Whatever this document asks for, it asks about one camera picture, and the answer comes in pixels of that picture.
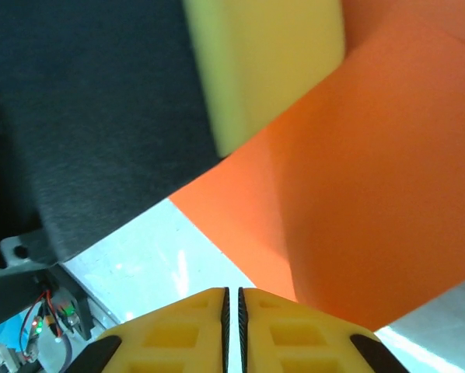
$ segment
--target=orange panel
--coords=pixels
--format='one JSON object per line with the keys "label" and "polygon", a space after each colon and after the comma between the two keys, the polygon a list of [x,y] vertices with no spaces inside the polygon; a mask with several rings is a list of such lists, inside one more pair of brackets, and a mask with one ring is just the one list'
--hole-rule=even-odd
{"label": "orange panel", "polygon": [[299,301],[370,329],[465,279],[465,12],[428,3],[345,8],[344,64],[172,196],[257,286],[286,296],[288,258]]}

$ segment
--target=yellow foam block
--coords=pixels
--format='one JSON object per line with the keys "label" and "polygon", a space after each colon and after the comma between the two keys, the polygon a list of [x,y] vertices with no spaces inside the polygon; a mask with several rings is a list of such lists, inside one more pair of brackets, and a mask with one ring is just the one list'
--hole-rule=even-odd
{"label": "yellow foam block", "polygon": [[221,155],[240,146],[344,57],[339,0],[184,0]]}
{"label": "yellow foam block", "polygon": [[107,330],[100,339],[122,343],[103,373],[222,373],[225,296],[212,288]]}
{"label": "yellow foam block", "polygon": [[[248,373],[374,373],[350,339],[379,342],[367,329],[266,291],[243,293]],[[390,365],[382,371],[402,370]]]}

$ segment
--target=dark gray fabric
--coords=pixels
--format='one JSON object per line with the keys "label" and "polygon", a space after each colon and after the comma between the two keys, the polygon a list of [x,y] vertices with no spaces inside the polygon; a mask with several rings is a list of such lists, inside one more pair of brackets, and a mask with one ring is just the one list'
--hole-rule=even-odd
{"label": "dark gray fabric", "polygon": [[59,260],[219,161],[179,0],[0,0],[0,104]]}

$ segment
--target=white floor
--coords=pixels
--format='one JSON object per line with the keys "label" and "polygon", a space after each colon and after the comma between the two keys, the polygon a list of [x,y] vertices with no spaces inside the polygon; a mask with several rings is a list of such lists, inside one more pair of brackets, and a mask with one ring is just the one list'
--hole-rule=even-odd
{"label": "white floor", "polygon": [[[65,266],[110,312],[100,320],[108,327],[111,320],[125,322],[213,287],[231,288],[234,309],[236,289],[254,286],[169,200]],[[241,372],[237,329],[233,319],[231,373]],[[381,329],[378,336],[411,372],[465,371],[465,284]]]}

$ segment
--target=black rubber strip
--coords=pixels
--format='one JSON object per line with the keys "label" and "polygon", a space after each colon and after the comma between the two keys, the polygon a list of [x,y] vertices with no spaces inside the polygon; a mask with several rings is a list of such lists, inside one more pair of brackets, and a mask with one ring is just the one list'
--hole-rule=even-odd
{"label": "black rubber strip", "polygon": [[119,336],[106,336],[91,343],[65,373],[102,373],[121,343],[122,339]]}
{"label": "black rubber strip", "polygon": [[243,288],[238,291],[239,345],[241,347],[241,365],[243,373],[248,369],[248,310]]}
{"label": "black rubber strip", "polygon": [[350,340],[375,373],[408,373],[381,342],[362,334],[354,334]]}
{"label": "black rubber strip", "polygon": [[227,373],[229,363],[229,331],[231,330],[231,307],[229,288],[224,288],[224,301],[220,322],[222,324],[222,372]]}

